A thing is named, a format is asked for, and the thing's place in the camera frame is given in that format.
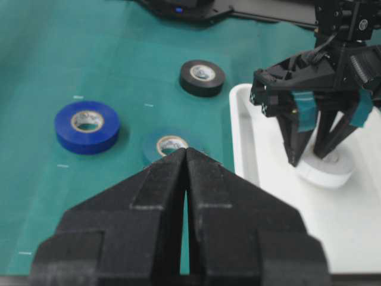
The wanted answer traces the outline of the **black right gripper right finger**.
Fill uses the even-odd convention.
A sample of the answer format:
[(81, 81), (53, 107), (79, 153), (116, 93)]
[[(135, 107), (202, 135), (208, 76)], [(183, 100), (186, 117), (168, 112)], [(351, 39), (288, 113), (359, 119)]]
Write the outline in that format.
[(299, 211), (194, 148), (186, 160), (204, 285), (330, 285)]

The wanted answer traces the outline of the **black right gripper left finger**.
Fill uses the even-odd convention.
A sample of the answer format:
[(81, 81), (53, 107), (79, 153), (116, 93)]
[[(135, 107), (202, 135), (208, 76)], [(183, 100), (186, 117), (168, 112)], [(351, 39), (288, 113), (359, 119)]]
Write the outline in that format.
[(31, 285), (155, 285), (180, 272), (185, 149), (68, 209)]

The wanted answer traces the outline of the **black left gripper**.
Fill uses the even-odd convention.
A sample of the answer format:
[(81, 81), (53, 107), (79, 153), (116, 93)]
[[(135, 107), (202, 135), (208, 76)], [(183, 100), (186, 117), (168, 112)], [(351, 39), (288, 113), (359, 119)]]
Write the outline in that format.
[(312, 50), (255, 71), (249, 100), (262, 105), (267, 117), (276, 116), (288, 163), (296, 167), (316, 127), (317, 107), (318, 158), (357, 129), (351, 120), (360, 106), (360, 89), (380, 107), (380, 45), (324, 40)]

